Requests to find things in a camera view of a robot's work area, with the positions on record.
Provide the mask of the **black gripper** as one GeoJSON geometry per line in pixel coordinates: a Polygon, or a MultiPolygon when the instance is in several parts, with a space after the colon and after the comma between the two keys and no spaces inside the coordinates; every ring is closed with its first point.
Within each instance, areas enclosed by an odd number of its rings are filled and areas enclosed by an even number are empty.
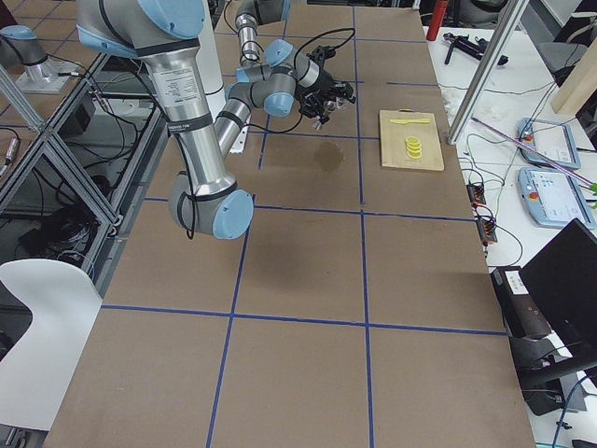
{"type": "Polygon", "coordinates": [[[312,117],[313,124],[326,124],[330,120],[330,112],[338,109],[336,97],[324,98],[315,91],[302,93],[299,99],[299,113],[304,117],[312,117]]]}
{"type": "Polygon", "coordinates": [[[349,82],[336,81],[324,68],[319,69],[318,77],[312,84],[312,90],[324,96],[336,96],[337,102],[354,104],[356,96],[349,82]]]}

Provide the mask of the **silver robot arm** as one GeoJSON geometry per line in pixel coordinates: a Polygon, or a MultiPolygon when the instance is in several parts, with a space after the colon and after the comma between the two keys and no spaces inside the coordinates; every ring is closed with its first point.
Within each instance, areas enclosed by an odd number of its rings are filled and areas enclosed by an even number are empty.
{"type": "Polygon", "coordinates": [[[326,61],[336,56],[341,45],[317,46],[304,53],[284,39],[276,39],[266,48],[257,42],[257,28],[287,20],[290,8],[289,1],[239,4],[234,27],[240,66],[228,97],[278,118],[288,116],[298,104],[302,116],[324,124],[332,112],[356,100],[350,82],[334,78],[325,69],[326,61]]]}
{"type": "Polygon", "coordinates": [[[354,89],[325,69],[332,48],[305,55],[283,39],[260,51],[257,27],[284,21],[287,1],[243,1],[235,18],[242,64],[228,89],[223,109],[213,115],[208,105],[197,55],[200,33],[208,24],[201,1],[80,1],[77,30],[80,42],[98,52],[137,59],[146,66],[180,148],[185,169],[169,199],[176,223],[188,234],[236,239],[254,214],[251,195],[239,189],[225,166],[232,144],[256,108],[286,117],[294,104],[302,116],[328,122],[354,89]]]}

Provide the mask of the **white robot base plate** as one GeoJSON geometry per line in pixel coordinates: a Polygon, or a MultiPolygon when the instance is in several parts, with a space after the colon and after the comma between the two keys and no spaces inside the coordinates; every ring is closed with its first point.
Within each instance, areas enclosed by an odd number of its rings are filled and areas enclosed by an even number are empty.
{"type": "Polygon", "coordinates": [[[229,154],[242,154],[246,145],[248,135],[248,127],[242,128],[233,144],[230,147],[229,154]]]}

